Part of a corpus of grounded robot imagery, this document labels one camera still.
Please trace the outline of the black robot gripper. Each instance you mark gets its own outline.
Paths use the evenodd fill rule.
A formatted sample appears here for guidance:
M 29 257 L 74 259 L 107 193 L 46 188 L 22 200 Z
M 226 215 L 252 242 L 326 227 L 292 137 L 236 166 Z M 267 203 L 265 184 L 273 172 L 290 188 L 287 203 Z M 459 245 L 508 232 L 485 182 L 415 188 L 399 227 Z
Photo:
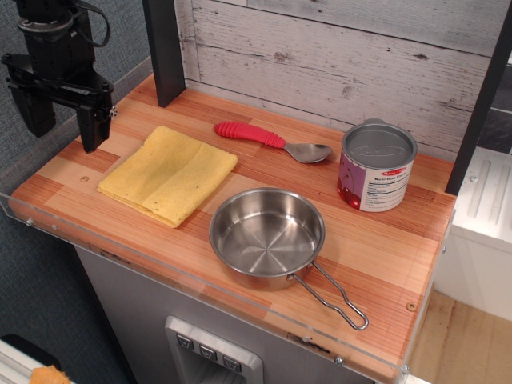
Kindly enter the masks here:
M 53 103 L 77 109 L 86 153 L 109 138 L 112 84 L 94 69 L 94 48 L 77 32 L 27 34 L 27 54 L 5 54 L 8 87 L 29 131 L 40 138 L 56 118 Z

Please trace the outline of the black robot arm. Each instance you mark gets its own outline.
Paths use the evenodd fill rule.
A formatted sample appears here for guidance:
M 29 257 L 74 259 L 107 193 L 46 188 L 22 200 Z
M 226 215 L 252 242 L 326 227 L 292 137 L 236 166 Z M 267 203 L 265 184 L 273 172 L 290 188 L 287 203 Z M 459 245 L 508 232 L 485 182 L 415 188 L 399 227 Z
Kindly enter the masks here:
M 110 40 L 93 39 L 90 13 L 104 13 L 84 1 L 18 1 L 18 28 L 26 54 L 4 54 L 8 87 L 28 130 L 40 138 L 55 124 L 54 105 L 76 111 L 82 146 L 95 151 L 110 136 L 114 86 L 94 69 L 95 49 Z

